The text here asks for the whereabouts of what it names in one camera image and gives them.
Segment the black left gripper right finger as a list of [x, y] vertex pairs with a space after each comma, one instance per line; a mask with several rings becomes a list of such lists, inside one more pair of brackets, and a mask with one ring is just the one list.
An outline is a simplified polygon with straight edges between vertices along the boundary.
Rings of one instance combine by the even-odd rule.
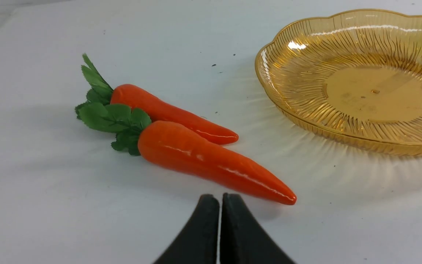
[[222, 264], [294, 264], [260, 226], [239, 194], [222, 197]]

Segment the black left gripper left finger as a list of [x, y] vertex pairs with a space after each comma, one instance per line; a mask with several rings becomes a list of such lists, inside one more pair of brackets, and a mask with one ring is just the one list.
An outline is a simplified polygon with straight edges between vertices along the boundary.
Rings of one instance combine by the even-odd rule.
[[215, 264], [220, 205], [203, 194], [180, 233], [154, 262], [156, 264]]

